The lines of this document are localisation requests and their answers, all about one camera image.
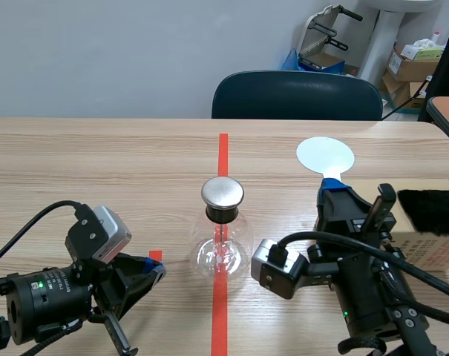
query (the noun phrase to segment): dark blue chair back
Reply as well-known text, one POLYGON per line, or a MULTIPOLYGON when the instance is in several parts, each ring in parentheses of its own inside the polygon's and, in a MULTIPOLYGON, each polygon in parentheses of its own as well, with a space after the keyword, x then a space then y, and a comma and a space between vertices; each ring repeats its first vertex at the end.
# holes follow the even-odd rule
POLYGON ((335 74, 269 70, 225 78, 212 103, 213 119, 366 120, 382 116, 378 90, 335 74))

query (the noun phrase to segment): red tape line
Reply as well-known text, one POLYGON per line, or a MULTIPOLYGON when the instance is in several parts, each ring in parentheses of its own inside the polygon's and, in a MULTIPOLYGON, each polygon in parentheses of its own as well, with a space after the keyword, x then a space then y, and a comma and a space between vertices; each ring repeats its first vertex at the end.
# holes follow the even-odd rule
MULTIPOLYGON (((227 176, 229 173, 229 135, 219 135, 219 153, 217 175, 227 176)), ((227 241, 227 225, 223 227, 223 241, 227 241)), ((216 226, 216 243, 220 242, 220 226, 216 226)), ((227 271, 224 266, 217 265, 212 289, 212 331, 211 356, 227 356, 227 271)))

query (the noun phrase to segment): blue tape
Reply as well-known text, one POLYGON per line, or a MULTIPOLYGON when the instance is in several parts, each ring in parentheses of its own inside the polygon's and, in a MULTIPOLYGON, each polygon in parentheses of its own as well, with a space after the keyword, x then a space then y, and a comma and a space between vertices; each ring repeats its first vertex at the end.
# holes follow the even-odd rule
POLYGON ((344 189, 351 189, 349 185, 343 184, 335 178, 324 178, 320 187, 320 199, 323 199, 325 191, 343 191, 344 189))
POLYGON ((146 257, 145 258, 145 265, 143 266, 143 269, 142 269, 142 274, 150 273, 157 266, 163 266, 163 263, 155 261, 155 260, 152 260, 150 257, 146 257))

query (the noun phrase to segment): black brush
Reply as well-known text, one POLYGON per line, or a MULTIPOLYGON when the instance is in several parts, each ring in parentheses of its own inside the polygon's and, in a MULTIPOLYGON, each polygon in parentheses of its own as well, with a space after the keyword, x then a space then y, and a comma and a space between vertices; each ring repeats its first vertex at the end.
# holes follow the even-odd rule
POLYGON ((399 202, 420 232, 449 236, 449 191, 398 191, 399 202))

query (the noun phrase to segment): white paper disc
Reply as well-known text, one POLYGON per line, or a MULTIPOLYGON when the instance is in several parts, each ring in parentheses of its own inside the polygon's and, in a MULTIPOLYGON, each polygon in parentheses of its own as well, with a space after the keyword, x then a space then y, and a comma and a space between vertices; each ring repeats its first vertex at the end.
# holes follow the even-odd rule
POLYGON ((355 162, 351 148, 330 137, 306 139, 297 147, 297 158, 304 167, 323 174, 324 178, 338 180, 355 162))

